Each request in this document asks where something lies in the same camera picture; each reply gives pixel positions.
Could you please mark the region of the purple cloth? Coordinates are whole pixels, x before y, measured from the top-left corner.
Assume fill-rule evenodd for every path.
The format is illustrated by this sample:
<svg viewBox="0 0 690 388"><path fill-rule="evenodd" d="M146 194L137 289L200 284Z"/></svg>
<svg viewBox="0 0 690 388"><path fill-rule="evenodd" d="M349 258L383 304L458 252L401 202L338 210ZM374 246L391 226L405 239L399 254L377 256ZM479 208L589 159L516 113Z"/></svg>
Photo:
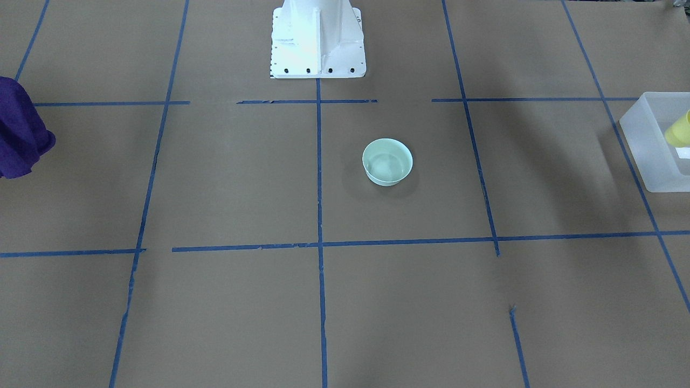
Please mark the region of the purple cloth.
<svg viewBox="0 0 690 388"><path fill-rule="evenodd" d="M14 79L1 77L1 177L30 174L55 142L27 91Z"/></svg>

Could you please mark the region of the light green bowl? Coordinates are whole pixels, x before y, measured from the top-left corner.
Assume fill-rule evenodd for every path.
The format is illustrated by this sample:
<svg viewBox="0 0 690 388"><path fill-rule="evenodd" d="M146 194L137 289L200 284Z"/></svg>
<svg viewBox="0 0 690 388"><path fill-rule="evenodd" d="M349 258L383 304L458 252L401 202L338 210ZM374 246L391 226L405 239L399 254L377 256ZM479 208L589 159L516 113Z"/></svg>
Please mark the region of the light green bowl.
<svg viewBox="0 0 690 388"><path fill-rule="evenodd" d="M370 142L362 153L365 174L372 183L395 186L411 173L411 150L402 142L390 138Z"/></svg>

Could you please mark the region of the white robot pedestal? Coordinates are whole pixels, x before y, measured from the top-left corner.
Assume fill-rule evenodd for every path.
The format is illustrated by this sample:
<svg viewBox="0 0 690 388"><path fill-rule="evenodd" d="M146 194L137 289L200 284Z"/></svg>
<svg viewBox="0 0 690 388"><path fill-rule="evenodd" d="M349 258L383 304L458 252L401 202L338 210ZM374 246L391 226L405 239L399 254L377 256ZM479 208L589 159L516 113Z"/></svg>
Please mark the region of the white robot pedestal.
<svg viewBox="0 0 690 388"><path fill-rule="evenodd" d="M365 77L362 13L350 1L285 1L273 10L270 77Z"/></svg>

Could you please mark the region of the clear plastic box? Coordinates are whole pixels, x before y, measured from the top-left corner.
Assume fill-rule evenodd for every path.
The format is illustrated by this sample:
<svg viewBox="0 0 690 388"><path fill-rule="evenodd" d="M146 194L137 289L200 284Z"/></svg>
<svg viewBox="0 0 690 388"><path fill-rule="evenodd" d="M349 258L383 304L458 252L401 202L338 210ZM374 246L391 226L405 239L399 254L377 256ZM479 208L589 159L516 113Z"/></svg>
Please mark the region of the clear plastic box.
<svg viewBox="0 0 690 388"><path fill-rule="evenodd" d="M689 191L688 147L673 147L665 138L688 108L688 92L644 92L619 120L649 192Z"/></svg>

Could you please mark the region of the yellow paper cup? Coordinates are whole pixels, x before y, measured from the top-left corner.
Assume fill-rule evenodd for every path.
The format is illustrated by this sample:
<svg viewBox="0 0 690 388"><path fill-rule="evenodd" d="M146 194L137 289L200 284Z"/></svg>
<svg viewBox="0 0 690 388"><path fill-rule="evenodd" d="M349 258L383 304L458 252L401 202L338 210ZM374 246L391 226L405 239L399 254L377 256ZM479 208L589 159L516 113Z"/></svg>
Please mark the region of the yellow paper cup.
<svg viewBox="0 0 690 388"><path fill-rule="evenodd" d="M666 143L675 148L689 147L689 114L683 113L672 125L668 126L664 132Z"/></svg>

